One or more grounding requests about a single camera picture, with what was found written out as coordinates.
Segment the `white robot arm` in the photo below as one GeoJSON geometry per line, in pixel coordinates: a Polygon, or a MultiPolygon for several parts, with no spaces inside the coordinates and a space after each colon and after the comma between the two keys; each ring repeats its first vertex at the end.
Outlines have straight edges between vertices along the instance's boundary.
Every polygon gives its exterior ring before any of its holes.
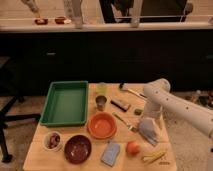
{"type": "Polygon", "coordinates": [[[162,109],[165,108],[213,140],[213,110],[172,95],[170,83],[166,79],[146,83],[143,93],[146,96],[145,116],[159,119],[162,109]]]}

